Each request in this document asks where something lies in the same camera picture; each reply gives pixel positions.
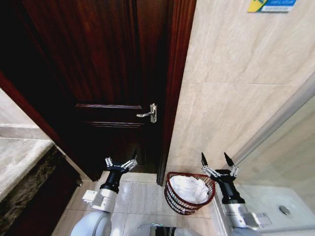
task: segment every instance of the towel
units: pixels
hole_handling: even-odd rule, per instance
[[[200,204],[208,200],[209,189],[201,179],[173,176],[170,183],[175,193],[189,203]]]

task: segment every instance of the wire basket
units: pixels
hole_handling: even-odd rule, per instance
[[[192,176],[196,179],[201,179],[202,181],[204,181],[206,186],[209,189],[208,200],[205,201],[204,203],[195,204],[195,203],[189,203],[189,202],[185,201],[184,199],[182,199],[181,197],[179,197],[175,193],[175,191],[172,188],[171,183],[170,183],[170,179],[173,176],[188,176],[188,177]],[[167,203],[169,204],[169,206],[178,214],[191,215],[191,214],[195,213],[202,206],[207,205],[212,200],[212,198],[215,195],[215,192],[216,192],[216,187],[215,187],[214,181],[206,175],[179,173],[179,172],[169,172],[167,174],[167,183],[166,183],[166,186],[164,189],[165,199],[166,199]]]

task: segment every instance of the bathtub drain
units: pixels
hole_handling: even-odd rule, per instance
[[[285,215],[291,214],[290,210],[288,208],[286,208],[285,206],[279,206],[279,210]]]

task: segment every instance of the silver door handle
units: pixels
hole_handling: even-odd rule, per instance
[[[157,121],[157,105],[152,103],[150,105],[150,112],[144,113],[144,114],[137,114],[137,117],[147,117],[151,116],[151,122],[155,123]]]

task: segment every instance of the sign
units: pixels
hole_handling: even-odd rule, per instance
[[[296,0],[252,0],[248,12],[289,12]]]

